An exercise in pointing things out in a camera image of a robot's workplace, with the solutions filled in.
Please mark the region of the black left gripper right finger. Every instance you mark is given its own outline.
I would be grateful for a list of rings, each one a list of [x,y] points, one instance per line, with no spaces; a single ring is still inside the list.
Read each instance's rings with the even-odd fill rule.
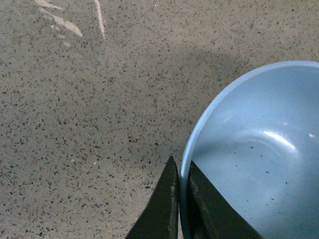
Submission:
[[[188,224],[192,239],[262,239],[192,162],[187,183]]]

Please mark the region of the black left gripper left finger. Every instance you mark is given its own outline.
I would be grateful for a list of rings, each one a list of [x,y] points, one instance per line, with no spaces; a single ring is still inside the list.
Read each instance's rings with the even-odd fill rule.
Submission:
[[[156,187],[127,239],[178,238],[179,174],[170,156]]]

